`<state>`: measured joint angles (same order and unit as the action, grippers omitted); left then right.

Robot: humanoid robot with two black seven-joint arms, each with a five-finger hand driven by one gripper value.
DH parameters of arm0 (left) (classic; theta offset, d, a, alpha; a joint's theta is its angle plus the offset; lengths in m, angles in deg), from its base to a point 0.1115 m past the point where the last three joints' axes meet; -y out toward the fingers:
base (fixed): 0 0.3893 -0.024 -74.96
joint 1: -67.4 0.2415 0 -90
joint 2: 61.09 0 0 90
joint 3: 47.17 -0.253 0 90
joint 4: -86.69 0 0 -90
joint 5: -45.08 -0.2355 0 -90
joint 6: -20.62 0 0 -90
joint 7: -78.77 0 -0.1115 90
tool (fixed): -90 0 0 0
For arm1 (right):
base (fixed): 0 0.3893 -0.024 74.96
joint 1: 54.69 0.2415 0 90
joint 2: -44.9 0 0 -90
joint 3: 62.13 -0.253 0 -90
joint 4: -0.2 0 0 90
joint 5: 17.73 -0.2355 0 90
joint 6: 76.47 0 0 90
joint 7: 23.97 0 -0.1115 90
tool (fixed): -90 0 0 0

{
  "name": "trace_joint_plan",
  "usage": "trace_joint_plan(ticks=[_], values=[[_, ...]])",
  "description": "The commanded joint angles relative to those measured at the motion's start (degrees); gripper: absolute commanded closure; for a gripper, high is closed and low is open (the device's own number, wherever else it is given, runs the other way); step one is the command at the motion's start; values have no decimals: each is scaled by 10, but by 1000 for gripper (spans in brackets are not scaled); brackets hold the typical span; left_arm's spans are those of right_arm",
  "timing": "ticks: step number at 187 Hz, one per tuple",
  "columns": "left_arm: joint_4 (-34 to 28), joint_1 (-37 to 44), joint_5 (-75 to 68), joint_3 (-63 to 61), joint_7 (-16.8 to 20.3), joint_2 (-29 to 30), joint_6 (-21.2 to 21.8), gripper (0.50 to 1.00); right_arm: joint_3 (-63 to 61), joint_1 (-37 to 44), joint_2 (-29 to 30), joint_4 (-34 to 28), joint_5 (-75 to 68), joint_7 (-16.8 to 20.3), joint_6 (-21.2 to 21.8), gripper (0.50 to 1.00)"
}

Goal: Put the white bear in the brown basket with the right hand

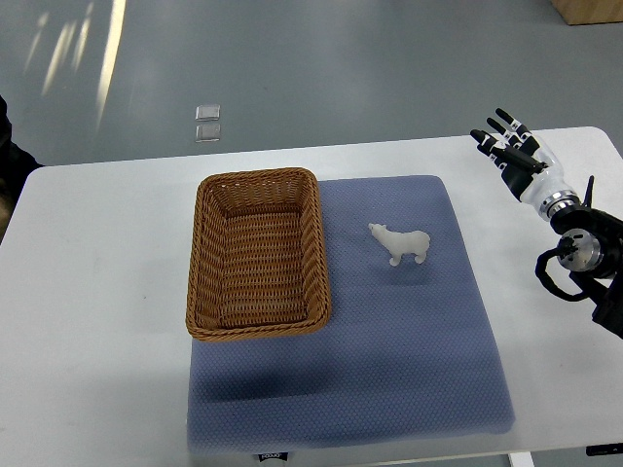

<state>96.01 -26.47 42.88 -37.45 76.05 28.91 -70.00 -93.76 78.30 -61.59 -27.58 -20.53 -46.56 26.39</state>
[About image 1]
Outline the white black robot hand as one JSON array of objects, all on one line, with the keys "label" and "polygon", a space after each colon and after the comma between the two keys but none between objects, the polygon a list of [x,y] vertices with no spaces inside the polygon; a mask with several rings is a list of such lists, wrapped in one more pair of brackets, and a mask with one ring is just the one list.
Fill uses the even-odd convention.
[{"label": "white black robot hand", "polygon": [[494,133],[473,129],[477,150],[498,169],[513,197],[534,208],[549,222],[556,212],[579,203],[576,191],[566,183],[564,170],[553,151],[526,125],[501,108],[487,124]]}]

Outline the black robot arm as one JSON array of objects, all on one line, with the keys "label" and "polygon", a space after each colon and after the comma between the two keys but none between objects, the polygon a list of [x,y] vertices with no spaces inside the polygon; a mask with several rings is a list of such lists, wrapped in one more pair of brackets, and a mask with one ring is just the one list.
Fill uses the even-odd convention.
[{"label": "black robot arm", "polygon": [[579,301],[595,305],[592,319],[622,336],[622,221],[584,204],[557,211],[550,226],[561,236],[559,264],[580,292]]}]

